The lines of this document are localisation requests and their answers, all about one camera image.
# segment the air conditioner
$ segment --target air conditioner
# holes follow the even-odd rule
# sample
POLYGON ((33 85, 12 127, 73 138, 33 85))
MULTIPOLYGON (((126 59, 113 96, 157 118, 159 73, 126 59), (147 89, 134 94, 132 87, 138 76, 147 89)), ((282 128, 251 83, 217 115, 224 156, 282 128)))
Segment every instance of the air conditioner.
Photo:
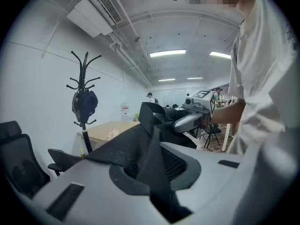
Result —
POLYGON ((107 35, 122 21, 111 0, 81 0, 67 18, 91 35, 107 35))

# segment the air vent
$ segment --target air vent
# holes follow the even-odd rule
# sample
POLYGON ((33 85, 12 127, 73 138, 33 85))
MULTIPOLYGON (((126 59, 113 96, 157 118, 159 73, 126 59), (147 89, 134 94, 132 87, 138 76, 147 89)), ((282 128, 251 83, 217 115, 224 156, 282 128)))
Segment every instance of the air vent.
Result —
POLYGON ((99 0, 116 24, 122 21, 111 0, 99 0))

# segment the wooden table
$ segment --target wooden table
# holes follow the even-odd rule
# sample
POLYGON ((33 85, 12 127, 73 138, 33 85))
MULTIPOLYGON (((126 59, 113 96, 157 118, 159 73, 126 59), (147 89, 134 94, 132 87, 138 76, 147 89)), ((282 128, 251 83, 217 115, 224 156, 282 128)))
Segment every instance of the wooden table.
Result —
MULTIPOLYGON (((106 140, 106 137, 108 136, 109 132, 118 130, 119 134, 121 134, 138 124, 140 124, 140 122, 107 122, 87 129, 92 149, 95 150, 107 143, 108 141, 106 140)), ((82 132, 78 132, 77 134, 83 137, 82 132)))

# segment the ceiling light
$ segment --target ceiling light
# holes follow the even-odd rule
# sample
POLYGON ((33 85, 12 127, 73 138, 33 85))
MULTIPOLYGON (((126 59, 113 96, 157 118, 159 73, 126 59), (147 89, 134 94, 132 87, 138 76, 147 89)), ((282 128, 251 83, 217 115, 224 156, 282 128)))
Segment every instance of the ceiling light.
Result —
POLYGON ((174 81, 175 78, 170 78, 170 79, 162 79, 162 80, 159 80, 159 82, 164 82, 164 81, 174 81))
POLYGON ((230 55, 227 55, 227 54, 224 54, 224 53, 219 53, 219 52, 211 52, 210 55, 231 59, 230 55))
POLYGON ((181 49, 181 50, 172 50, 172 51, 164 51, 164 52, 154 52, 150 53, 150 57, 158 57, 158 56, 164 56, 164 55, 173 55, 173 54, 185 54, 186 49, 181 49))

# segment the black coat rack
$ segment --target black coat rack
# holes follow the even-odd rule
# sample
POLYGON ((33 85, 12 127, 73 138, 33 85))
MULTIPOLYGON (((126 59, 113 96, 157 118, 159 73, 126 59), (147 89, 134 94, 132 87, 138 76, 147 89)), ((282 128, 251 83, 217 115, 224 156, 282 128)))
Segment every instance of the black coat rack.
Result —
MULTIPOLYGON (((78 90, 78 95, 79 95, 78 96, 78 104, 79 104, 79 114, 80 114, 80 112, 82 110, 82 107, 83 107, 83 94, 84 94, 84 92, 89 91, 90 88, 93 88, 95 86, 93 84, 92 86, 87 87, 87 84, 91 81, 96 80, 96 79, 100 79, 100 77, 97 77, 97 78, 94 78, 94 79, 91 79, 91 80, 88 80, 87 82, 85 82, 86 69, 93 60, 96 60, 97 58, 100 58, 102 56, 99 55, 99 56, 95 57, 94 59, 92 59, 91 61, 89 61, 88 64, 86 64, 87 58, 88 58, 88 55, 89 55, 89 53, 87 52, 85 54, 84 61, 83 61, 83 64, 82 64, 79 57, 73 51, 71 53, 79 60, 80 73, 79 73, 79 80, 78 81, 76 79, 70 77, 70 80, 73 80, 73 81, 77 82, 78 87, 73 88, 73 87, 67 85, 67 88, 70 88, 70 89, 73 89, 73 90, 78 90)), ((96 121, 97 120, 95 119, 91 123, 86 123, 86 124, 92 124, 96 121)), ((80 123, 80 124, 77 123, 77 122, 74 122, 74 123, 82 128, 83 139, 84 139, 86 148, 88 150, 88 153, 92 152, 93 149, 92 149, 92 146, 90 144, 89 134, 88 134, 88 131, 86 130, 85 123, 80 123)))

